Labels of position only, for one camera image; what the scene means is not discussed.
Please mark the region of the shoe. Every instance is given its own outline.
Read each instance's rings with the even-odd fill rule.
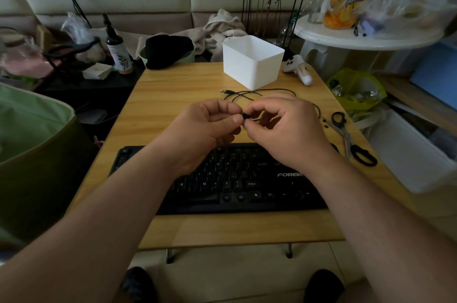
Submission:
[[[303,303],[335,303],[343,291],[343,283],[333,272],[319,269],[306,286]]]
[[[125,273],[121,289],[134,303],[159,302],[151,277],[141,267],[132,267]]]

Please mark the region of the black keyboard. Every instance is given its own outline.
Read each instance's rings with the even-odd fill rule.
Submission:
[[[124,147],[112,174],[142,146]],[[274,212],[325,209],[312,183],[256,143],[212,150],[191,174],[174,181],[157,214]]]

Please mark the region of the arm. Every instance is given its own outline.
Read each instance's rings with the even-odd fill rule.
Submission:
[[[456,300],[455,243],[387,196],[334,151],[312,104],[276,94],[252,102],[244,112],[258,117],[263,110],[259,124],[245,121],[248,135],[316,186],[380,300]]]
[[[169,186],[243,117],[234,103],[192,104],[68,216],[0,267],[0,302],[112,300]]]

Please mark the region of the blue box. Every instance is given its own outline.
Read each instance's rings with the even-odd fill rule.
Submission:
[[[431,46],[410,81],[457,110],[457,48],[443,43]]]

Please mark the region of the fabric laundry basket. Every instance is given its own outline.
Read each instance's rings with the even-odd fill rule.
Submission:
[[[26,244],[58,221],[96,151],[69,105],[0,84],[0,240]]]

